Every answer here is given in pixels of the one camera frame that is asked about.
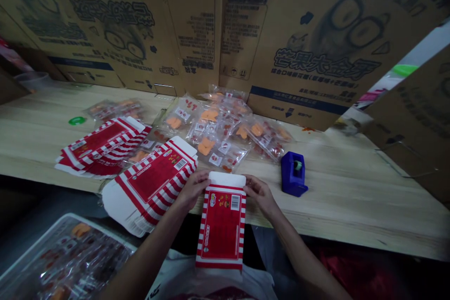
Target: barcode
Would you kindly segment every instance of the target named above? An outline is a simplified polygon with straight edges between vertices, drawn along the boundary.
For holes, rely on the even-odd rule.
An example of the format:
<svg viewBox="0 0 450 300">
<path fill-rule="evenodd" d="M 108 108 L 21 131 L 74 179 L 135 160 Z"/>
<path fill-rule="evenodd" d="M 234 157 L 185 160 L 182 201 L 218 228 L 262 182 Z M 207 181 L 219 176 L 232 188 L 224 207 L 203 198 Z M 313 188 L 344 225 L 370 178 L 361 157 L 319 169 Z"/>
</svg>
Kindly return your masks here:
<svg viewBox="0 0 450 300">
<path fill-rule="evenodd" d="M 79 142 L 78 144 L 75 144 L 73 147 L 71 147 L 70 149 L 72 150 L 72 151 L 75 151 L 75 150 L 77 150 L 79 147 L 82 147 L 83 145 L 85 145 L 86 144 L 86 141 L 81 141 L 81 142 Z"/>
<path fill-rule="evenodd" d="M 240 195 L 231 195 L 231 210 L 239 211 L 240 209 Z"/>
<path fill-rule="evenodd" d="M 177 164 L 175 164 L 175 169 L 181 170 L 188 163 L 187 160 L 181 159 Z"/>
</svg>

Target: finger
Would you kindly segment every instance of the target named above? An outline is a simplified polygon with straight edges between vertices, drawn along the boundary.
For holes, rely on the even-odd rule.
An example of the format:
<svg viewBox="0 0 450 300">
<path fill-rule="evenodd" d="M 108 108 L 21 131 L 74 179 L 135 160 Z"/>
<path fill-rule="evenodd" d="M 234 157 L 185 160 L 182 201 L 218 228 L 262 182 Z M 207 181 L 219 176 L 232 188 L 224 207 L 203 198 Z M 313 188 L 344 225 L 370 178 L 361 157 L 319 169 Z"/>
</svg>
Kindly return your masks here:
<svg viewBox="0 0 450 300">
<path fill-rule="evenodd" d="M 246 177 L 247 181 L 246 181 L 246 185 L 251 187 L 253 190 L 255 190 L 257 193 L 259 193 L 259 191 L 261 190 L 261 186 L 262 186 L 262 182 L 256 178 L 253 175 L 249 175 L 249 174 L 244 174 L 244 176 Z"/>
<path fill-rule="evenodd" d="M 195 190 L 200 193 L 204 189 L 206 189 L 209 184 L 211 184 L 211 180 L 204 180 L 203 182 L 195 184 L 194 187 L 195 187 Z"/>
<path fill-rule="evenodd" d="M 251 187 L 248 187 L 247 185 L 244 185 L 243 189 L 244 189 L 244 192 L 247 195 L 249 195 L 250 197 L 252 197 L 253 199 L 258 198 L 259 195 Z"/>
<path fill-rule="evenodd" d="M 209 171 L 208 170 L 195 171 L 193 174 L 191 174 L 189 178 L 191 179 L 191 181 L 196 183 L 199 180 L 199 178 L 202 177 L 205 173 L 209 174 Z"/>
</svg>

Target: red and white striped box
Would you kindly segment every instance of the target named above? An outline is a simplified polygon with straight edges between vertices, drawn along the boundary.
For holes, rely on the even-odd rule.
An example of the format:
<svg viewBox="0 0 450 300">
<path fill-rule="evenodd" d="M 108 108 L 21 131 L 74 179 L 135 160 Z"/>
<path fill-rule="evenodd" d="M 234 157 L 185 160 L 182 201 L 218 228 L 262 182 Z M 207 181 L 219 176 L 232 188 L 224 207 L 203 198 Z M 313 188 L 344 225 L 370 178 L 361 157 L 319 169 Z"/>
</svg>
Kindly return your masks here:
<svg viewBox="0 0 450 300">
<path fill-rule="evenodd" d="M 104 187 L 106 212 L 142 237 L 158 224 L 197 164 L 195 148 L 179 136 L 171 138 Z"/>
<path fill-rule="evenodd" d="M 150 130 L 132 117 L 112 119 L 62 149 L 55 168 L 76 176 L 112 178 L 120 172 L 123 158 Z"/>
<path fill-rule="evenodd" d="M 195 266 L 242 270 L 246 178 L 210 172 L 206 188 Z"/>
</svg>

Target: blue tape dispenser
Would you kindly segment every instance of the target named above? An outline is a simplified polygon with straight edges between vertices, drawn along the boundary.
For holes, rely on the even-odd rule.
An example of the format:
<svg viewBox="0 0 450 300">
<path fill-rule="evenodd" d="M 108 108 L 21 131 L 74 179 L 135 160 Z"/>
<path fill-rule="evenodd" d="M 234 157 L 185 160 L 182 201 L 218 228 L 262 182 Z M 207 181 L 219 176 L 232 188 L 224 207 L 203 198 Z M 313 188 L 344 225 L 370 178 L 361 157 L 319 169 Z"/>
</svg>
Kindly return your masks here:
<svg viewBox="0 0 450 300">
<path fill-rule="evenodd" d="M 300 197 L 308 191 L 305 185 L 305 159 L 303 155 L 288 151 L 281 158 L 281 188 L 283 192 Z"/>
</svg>

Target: red fabric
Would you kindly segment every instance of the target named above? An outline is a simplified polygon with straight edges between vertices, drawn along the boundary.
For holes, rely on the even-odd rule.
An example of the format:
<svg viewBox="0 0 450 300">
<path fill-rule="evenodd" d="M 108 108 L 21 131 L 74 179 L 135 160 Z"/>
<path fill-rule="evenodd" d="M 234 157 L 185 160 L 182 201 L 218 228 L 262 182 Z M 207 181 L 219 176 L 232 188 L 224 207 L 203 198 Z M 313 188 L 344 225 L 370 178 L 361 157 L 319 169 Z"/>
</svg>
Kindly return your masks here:
<svg viewBox="0 0 450 300">
<path fill-rule="evenodd" d="M 348 253 L 320 251 L 320 260 L 354 300 L 394 300 L 395 279 L 373 262 Z"/>
</svg>

